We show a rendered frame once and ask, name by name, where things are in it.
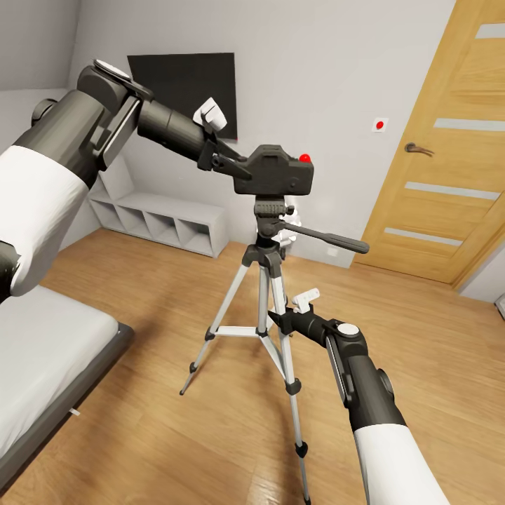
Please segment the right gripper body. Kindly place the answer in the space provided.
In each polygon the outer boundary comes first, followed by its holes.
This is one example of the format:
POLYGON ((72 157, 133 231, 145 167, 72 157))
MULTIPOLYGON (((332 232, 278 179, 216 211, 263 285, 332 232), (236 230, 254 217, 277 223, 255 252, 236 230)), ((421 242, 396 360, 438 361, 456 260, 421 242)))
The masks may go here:
POLYGON ((310 302, 309 311, 304 314, 289 309, 280 316, 281 332, 284 335, 291 335, 292 332, 298 331, 310 339, 309 328, 316 318, 319 316, 314 314, 314 306, 310 302))

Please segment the camera tripod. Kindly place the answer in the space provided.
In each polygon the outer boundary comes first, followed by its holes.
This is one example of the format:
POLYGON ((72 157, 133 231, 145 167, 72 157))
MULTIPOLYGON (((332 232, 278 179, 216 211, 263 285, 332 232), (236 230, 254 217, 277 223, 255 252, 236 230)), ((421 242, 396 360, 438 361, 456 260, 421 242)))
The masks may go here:
POLYGON ((311 505, 311 500, 308 493, 307 477, 304 467, 304 456, 307 454, 308 445, 302 441, 299 415, 297 410, 296 394, 302 388, 299 378, 294 377, 292 356, 290 350, 290 335, 284 335, 281 328, 278 327, 278 333, 281 343, 281 351, 273 342, 273 339, 268 334, 274 321, 271 317, 267 316, 268 299, 269 299, 269 281, 271 280, 271 288, 274 297, 274 308, 272 311, 277 314, 285 314, 288 311, 288 297, 285 293, 285 286, 283 280, 283 272, 281 263, 285 260, 286 251, 285 246, 280 246, 278 241, 272 240, 279 231, 283 229, 295 231, 298 234, 305 234, 324 240, 326 243, 336 245, 347 250, 354 251, 355 253, 366 254, 369 252, 369 244, 366 242, 353 240, 343 236, 338 236, 331 233, 321 233, 307 229, 296 224, 287 223, 279 216, 293 215, 295 212, 294 206, 287 206, 285 204, 285 196, 305 196, 305 195, 255 195, 254 215, 257 216, 257 240, 255 244, 248 245, 247 250, 241 261, 241 265, 232 281, 229 291, 223 300, 222 305, 205 335, 205 343, 200 351, 195 362, 189 366, 190 375, 184 385, 180 395, 184 395, 184 391, 190 382, 191 377, 198 368, 198 363, 201 361, 206 348, 210 341, 215 339, 215 336, 236 336, 236 337, 258 337, 272 361, 284 378, 285 389, 290 396, 290 404, 292 409, 292 418, 295 428, 296 437, 296 452, 299 455, 299 462, 301 467, 302 482, 304 487, 304 500, 306 505, 311 505), (260 287, 259 287, 259 310, 258 310, 258 326, 257 327, 236 327, 236 326, 219 326, 220 321, 224 317, 224 313, 228 309, 232 298, 243 280, 246 271, 251 266, 253 261, 258 261, 260 266, 260 287))

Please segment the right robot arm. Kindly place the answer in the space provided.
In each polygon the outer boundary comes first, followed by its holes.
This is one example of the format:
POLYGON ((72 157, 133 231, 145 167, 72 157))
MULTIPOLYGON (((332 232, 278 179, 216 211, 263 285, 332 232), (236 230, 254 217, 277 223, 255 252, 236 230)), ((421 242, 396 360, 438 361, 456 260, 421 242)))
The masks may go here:
POLYGON ((356 444, 367 505, 450 505, 395 405, 393 385, 376 369, 358 326, 314 314, 317 288, 267 311, 284 335, 298 331, 327 349, 356 444))

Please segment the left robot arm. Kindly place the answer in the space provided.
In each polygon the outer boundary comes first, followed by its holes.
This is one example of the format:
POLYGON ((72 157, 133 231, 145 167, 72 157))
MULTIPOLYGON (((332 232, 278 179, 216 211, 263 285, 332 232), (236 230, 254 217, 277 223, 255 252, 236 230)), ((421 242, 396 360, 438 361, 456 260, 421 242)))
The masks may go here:
POLYGON ((32 127, 0 156, 0 304, 40 284, 98 171, 108 169, 135 129, 198 169, 253 178, 215 134, 227 121, 212 98, 190 119, 115 67, 93 63, 76 90, 40 101, 32 127))

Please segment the digital camera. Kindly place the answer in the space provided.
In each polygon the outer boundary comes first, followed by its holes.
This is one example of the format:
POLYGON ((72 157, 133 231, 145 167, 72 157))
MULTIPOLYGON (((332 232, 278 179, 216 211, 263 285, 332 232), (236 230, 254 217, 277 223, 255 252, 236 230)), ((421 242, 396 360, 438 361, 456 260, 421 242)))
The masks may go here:
POLYGON ((281 145, 261 144, 249 156, 235 161, 253 174, 251 180, 234 177, 236 194, 308 195, 314 178, 314 165, 308 154, 288 155, 281 145))

